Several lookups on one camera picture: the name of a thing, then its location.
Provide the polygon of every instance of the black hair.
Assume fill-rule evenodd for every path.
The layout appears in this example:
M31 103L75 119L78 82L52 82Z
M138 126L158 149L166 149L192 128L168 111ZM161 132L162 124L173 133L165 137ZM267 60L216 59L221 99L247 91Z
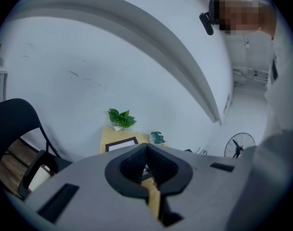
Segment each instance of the black hair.
M230 25L225 24L225 21L219 16L220 0L210 0L208 5L209 21L213 25L219 25L220 31L230 34Z

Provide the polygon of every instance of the wooden table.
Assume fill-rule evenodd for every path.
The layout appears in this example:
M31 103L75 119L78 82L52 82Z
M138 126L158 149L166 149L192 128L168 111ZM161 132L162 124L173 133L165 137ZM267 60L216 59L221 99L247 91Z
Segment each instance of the wooden table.
M105 153L105 145L110 144L117 141L122 141L125 139L129 139L132 137L136 137L139 144L148 143L148 134L135 133L128 130L121 130L115 132L113 127L104 127L102 129L102 140L100 142L99 153ZM149 202L148 207L151 210L152 214L157 218L159 213L159 204L160 204L160 192L154 187L153 179L149 178L142 182L142 186L148 189L149 192Z

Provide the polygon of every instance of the chair backrest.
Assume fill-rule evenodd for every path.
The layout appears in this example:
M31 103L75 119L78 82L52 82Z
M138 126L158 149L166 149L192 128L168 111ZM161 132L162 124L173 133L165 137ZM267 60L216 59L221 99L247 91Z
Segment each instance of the chair backrest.
M0 161L9 146L25 133L40 128L35 109L26 100L15 98L0 103Z

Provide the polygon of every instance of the potted plant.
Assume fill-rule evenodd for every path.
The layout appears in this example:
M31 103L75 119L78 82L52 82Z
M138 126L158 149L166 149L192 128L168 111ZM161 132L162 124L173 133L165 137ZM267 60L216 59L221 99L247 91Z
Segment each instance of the potted plant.
M129 128L137 122L134 120L134 117L129 116L129 110L119 113L116 109L110 109L108 113L110 120L115 122L114 130L116 132L122 130L123 128Z

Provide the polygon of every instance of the electric fan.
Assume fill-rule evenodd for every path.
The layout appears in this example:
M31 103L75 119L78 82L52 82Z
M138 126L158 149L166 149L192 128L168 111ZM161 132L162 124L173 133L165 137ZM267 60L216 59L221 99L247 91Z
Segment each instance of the electric fan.
M238 133L229 140L224 150L224 156L238 158L244 149L254 145L255 141L250 134Z

